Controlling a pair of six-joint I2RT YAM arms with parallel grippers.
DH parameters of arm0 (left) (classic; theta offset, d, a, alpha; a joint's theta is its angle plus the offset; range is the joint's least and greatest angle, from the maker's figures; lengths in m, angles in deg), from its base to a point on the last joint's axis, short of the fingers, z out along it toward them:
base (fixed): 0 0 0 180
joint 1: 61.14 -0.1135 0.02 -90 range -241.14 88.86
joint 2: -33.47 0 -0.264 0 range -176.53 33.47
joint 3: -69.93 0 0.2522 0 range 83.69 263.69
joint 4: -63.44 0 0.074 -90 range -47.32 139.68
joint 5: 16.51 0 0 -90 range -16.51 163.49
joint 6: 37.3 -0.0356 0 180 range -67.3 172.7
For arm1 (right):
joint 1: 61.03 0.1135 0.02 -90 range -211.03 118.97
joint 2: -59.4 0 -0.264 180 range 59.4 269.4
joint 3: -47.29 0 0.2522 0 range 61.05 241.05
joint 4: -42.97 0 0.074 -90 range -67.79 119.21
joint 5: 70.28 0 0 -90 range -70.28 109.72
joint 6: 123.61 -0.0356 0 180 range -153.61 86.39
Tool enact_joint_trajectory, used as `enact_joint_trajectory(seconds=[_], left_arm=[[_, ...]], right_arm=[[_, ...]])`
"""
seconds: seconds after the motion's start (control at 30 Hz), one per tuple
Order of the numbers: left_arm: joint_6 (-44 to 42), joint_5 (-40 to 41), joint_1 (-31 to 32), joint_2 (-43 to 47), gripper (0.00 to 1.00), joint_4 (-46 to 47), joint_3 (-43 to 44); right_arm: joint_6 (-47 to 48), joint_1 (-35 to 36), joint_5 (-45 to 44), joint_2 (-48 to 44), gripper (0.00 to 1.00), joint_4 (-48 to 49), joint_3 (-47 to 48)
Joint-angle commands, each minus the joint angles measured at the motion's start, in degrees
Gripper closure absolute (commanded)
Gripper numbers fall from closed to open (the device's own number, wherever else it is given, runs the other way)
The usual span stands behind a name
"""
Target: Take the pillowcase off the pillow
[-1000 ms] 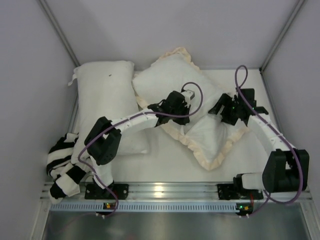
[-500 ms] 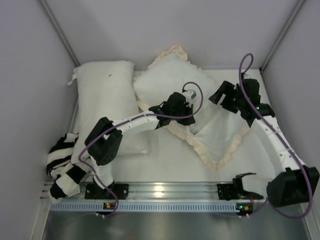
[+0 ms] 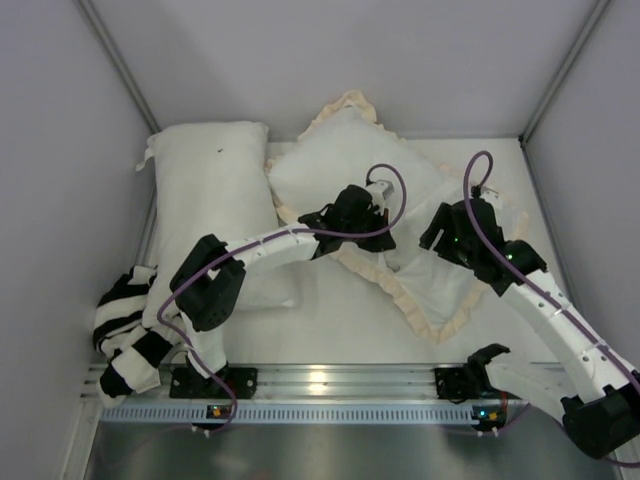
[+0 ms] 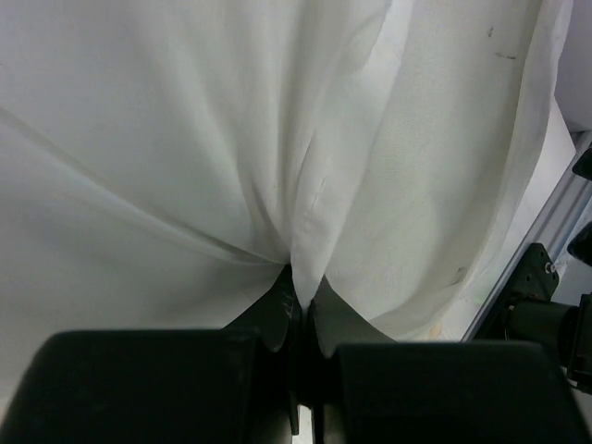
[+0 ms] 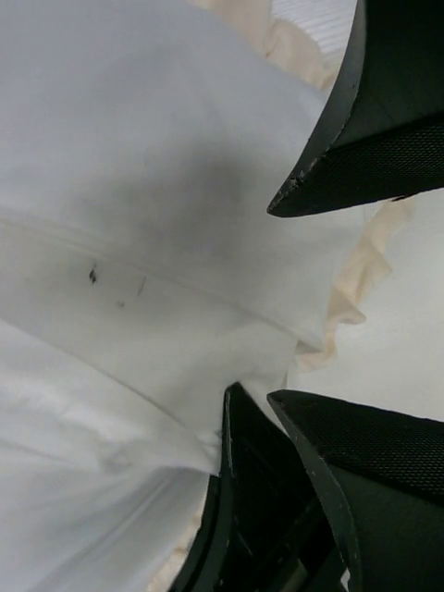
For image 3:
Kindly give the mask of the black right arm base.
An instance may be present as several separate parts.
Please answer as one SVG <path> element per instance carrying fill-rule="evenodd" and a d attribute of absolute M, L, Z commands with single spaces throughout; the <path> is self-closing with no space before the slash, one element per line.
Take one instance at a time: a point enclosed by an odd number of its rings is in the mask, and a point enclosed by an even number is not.
<path fill-rule="evenodd" d="M 498 399 L 500 394 L 493 388 L 484 371 L 468 366 L 439 367 L 434 369 L 437 397 L 454 404 L 469 400 Z"/>

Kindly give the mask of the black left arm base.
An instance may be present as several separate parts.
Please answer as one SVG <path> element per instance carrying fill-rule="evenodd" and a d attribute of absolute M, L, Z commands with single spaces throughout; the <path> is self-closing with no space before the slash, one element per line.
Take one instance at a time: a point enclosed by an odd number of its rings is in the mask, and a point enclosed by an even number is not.
<path fill-rule="evenodd" d="M 226 365 L 218 377 L 237 399 L 252 399 L 257 390 L 258 370 Z M 230 399 L 230 394 L 214 379 L 201 376 L 187 363 L 171 373 L 169 397 L 173 399 Z"/>

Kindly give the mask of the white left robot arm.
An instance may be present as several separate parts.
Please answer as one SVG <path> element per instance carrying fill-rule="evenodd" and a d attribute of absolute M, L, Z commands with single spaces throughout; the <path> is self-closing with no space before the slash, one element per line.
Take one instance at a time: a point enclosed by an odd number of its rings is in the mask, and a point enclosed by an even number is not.
<path fill-rule="evenodd" d="M 390 181 L 349 185 L 321 210 L 269 234 L 236 242 L 202 237 L 169 283 L 186 327 L 191 367 L 209 379 L 227 365 L 223 324 L 233 313 L 246 279 L 281 266 L 338 251 L 345 242 L 372 253 L 396 248 L 386 200 Z"/>

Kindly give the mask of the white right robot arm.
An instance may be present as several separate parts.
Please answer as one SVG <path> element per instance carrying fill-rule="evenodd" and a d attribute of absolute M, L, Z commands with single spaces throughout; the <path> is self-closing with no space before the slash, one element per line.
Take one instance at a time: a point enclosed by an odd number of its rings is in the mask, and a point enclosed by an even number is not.
<path fill-rule="evenodd" d="M 471 354 L 440 395 L 468 399 L 504 391 L 559 422 L 587 456 L 603 459 L 639 435 L 639 370 L 597 334 L 538 253 L 507 240 L 482 198 L 441 204 L 419 245 L 471 270 L 533 329 L 567 376 L 519 359 L 500 344 Z"/>

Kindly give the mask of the grey pillowcase with cream frill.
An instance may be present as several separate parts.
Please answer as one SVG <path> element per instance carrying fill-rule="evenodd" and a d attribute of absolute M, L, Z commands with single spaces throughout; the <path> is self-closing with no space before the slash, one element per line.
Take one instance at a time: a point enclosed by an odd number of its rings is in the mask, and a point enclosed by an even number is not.
<path fill-rule="evenodd" d="M 405 186 L 405 206 L 399 192 L 388 202 L 391 216 L 401 218 L 391 231 L 395 249 L 369 253 L 345 243 L 332 257 L 378 285 L 426 340 L 445 342 L 469 321 L 486 285 L 470 270 L 419 246 L 438 207 L 462 200 L 462 178 L 385 130 L 361 92 L 349 91 L 326 105 L 286 153 L 268 161 L 266 171 L 285 223 L 319 210 L 347 185 L 361 185 L 367 177 Z"/>

